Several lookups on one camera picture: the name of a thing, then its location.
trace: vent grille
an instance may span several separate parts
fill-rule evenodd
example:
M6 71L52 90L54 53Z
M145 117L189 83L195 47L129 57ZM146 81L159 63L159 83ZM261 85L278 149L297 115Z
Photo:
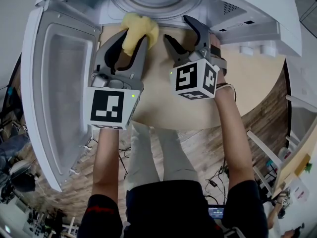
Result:
M223 2L223 15L226 15L227 13L230 13L236 9L238 9L239 7L230 4L228 2Z

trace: table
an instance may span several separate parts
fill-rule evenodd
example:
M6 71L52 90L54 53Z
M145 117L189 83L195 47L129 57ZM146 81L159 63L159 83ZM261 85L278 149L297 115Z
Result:
M118 25L103 27L101 45L120 31ZM169 83L173 60L163 43L164 34L171 35L187 50L194 49L196 34L192 30L160 27L158 42L148 51L143 72L144 92L133 120L154 127L177 130L205 129L220 125L213 99L187 100L174 95ZM239 54L231 47L221 47L228 62L226 80L237 93L237 106L243 116L255 108L275 85L285 56L266 57L255 50L253 56Z

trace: washing machine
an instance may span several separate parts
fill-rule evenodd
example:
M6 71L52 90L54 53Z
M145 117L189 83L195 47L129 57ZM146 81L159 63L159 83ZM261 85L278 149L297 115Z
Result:
M83 96L102 27L120 24L127 12L177 28L188 28L182 16L189 15L242 56L302 52L294 0L36 0L22 49L22 101L34 152L57 191L92 135Z

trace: red stripe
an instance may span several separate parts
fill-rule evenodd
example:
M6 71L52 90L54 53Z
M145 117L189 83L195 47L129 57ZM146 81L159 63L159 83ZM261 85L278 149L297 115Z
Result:
M114 210L113 209L99 208L98 205L90 207L90 208L87 208L86 213L89 213L89 212L97 212L97 213L107 212L107 213L110 213L110 214L114 214Z

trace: yellow cloth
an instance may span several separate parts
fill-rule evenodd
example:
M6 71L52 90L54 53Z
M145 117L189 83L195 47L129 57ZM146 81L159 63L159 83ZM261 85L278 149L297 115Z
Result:
M127 13L121 23L121 29L128 29L122 49L128 56L132 56L138 41L146 34L149 40L149 49L158 41L159 26L149 17L139 16L136 13Z

